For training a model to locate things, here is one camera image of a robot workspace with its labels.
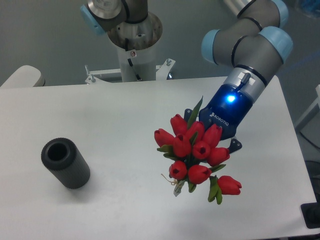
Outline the blue Robotiq gripper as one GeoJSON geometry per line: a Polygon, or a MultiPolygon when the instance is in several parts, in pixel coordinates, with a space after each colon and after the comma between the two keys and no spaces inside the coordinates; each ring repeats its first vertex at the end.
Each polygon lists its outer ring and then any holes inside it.
{"type": "MultiPolygon", "coordinates": [[[[203,122],[205,130],[215,124],[222,128],[221,140],[231,138],[227,148],[230,154],[242,148],[242,143],[235,136],[237,127],[253,106],[253,100],[241,91],[243,86],[223,84],[207,106],[199,111],[199,121],[203,122]]],[[[190,108],[184,110],[183,119],[187,123],[192,113],[190,108]]]]}

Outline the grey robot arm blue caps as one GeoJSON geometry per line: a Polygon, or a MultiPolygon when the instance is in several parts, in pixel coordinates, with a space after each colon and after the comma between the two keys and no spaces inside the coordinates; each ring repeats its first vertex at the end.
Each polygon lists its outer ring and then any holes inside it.
{"type": "MultiPolygon", "coordinates": [[[[202,39],[202,57],[232,67],[205,108],[187,109],[185,120],[199,119],[208,129],[222,127],[229,151],[241,149],[237,127],[293,49],[283,30],[289,12],[281,0],[227,0],[237,22],[226,30],[213,29],[202,39]]],[[[170,65],[156,68],[155,45],[163,33],[160,19],[145,0],[89,0],[80,8],[87,25],[107,34],[118,53],[123,82],[166,80],[170,65]]]]}

